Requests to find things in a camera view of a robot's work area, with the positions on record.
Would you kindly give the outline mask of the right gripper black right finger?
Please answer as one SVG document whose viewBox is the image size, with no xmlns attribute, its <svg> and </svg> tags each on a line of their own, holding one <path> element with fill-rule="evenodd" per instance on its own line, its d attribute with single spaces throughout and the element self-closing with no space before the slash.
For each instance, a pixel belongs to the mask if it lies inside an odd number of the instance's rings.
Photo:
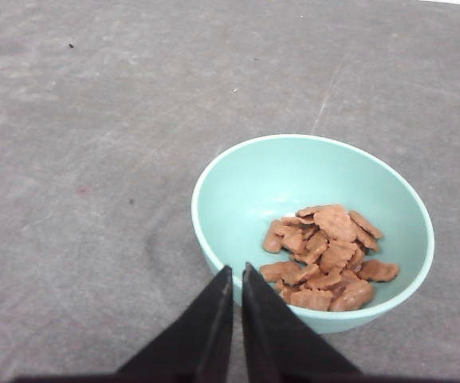
<svg viewBox="0 0 460 383">
<path fill-rule="evenodd" d="M 242 276 L 250 382 L 362 382 L 364 374 L 302 322 L 250 264 Z"/>
</svg>

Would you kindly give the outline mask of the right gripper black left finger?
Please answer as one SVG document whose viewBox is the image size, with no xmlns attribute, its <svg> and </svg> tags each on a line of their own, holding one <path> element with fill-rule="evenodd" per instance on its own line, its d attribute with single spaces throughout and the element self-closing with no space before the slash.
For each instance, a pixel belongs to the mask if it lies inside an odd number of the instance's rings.
<svg viewBox="0 0 460 383">
<path fill-rule="evenodd" d="M 232 270 L 225 266 L 177 320 L 117 373 L 138 382 L 225 382 L 232 335 Z"/>
</svg>

